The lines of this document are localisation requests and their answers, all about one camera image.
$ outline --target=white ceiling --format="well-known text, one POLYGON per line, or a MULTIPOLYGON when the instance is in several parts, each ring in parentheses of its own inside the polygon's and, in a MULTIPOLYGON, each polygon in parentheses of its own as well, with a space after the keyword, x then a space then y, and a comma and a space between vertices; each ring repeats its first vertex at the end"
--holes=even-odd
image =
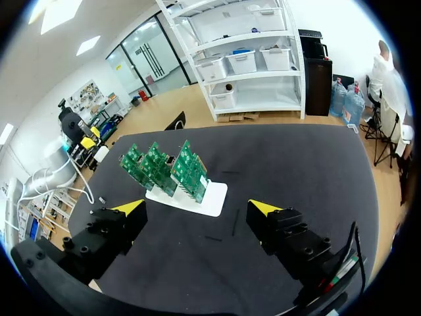
POLYGON ((0 132, 7 122, 19 126, 29 110, 56 84, 109 45, 154 0, 83 0, 76 16, 40 35, 43 15, 29 16, 0 60, 0 132), (80 44, 101 35, 90 51, 76 56, 80 44))

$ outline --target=white shelving unit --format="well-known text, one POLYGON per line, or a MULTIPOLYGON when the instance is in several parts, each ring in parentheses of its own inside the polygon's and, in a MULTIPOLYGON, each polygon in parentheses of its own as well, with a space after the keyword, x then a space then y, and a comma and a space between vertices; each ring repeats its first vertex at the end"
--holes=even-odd
POLYGON ((256 111, 300 111, 300 117, 304 119, 304 57, 287 0, 186 0, 182 1, 187 4, 185 7, 175 1, 156 2, 186 54, 214 120, 219 114, 256 111), (258 26, 248 9, 250 5, 282 8, 285 30, 252 32, 251 29, 258 26), (267 70, 258 50, 263 45, 273 47, 275 44, 291 48, 289 70, 267 70), (221 80, 206 82, 201 78, 193 58, 210 57, 216 53, 227 55, 240 47, 256 49, 256 72, 234 74, 230 69, 228 76, 221 80), (236 85, 237 102, 231 109, 217 109, 209 94, 215 84, 225 82, 236 85))

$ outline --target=workbench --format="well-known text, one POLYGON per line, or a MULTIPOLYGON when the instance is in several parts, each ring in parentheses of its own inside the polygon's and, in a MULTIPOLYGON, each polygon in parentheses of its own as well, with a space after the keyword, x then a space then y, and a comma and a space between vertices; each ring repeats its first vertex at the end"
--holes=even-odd
MULTIPOLYGON (((363 144, 345 126, 241 125, 121 137, 89 181, 95 205, 85 196, 77 202, 71 235, 85 228, 91 209, 145 198, 145 189, 118 164, 133 143, 146 152, 158 142, 161 151, 176 155, 185 140, 209 178, 228 185, 222 214, 206 217, 146 200, 145 228, 97 281, 104 294, 180 313, 276 315, 293 307, 302 285, 251 232, 249 199, 296 208, 311 230, 332 240, 332 252, 345 245, 357 221, 369 278, 378 240, 376 188, 363 144)), ((349 302, 359 290, 357 273, 349 302)))

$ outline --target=white board holder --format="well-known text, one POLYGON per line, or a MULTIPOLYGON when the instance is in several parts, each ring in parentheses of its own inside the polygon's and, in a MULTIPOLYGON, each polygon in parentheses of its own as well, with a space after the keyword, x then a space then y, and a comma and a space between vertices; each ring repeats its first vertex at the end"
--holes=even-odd
POLYGON ((152 201, 173 206, 178 209, 218 217, 221 214, 227 191, 228 186, 225 183, 212 182, 209 180, 205 196, 200 204, 185 193, 180 186, 177 186, 172 197, 157 186, 153 186, 151 191, 146 191, 145 196, 152 201))

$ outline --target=green circuit board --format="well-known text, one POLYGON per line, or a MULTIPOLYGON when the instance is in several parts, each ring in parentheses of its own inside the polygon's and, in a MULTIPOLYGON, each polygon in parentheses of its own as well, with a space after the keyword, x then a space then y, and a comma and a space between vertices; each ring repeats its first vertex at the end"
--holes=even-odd
POLYGON ((192 153, 188 140, 172 166, 171 177, 186 191, 197 203, 201 203, 208 186, 207 169, 200 157, 192 153))
POLYGON ((141 158, 139 168, 162 191, 173 196, 177 188, 177 183, 171 178, 173 162, 174 158, 161 153, 158 150, 158 144, 154 142, 151 149, 141 158))
POLYGON ((128 172, 128 174, 136 181, 138 181, 147 190, 152 190, 153 182, 148 176, 140 169, 140 161, 144 155, 137 150, 137 145, 129 149, 127 154, 120 158, 120 166, 128 172))

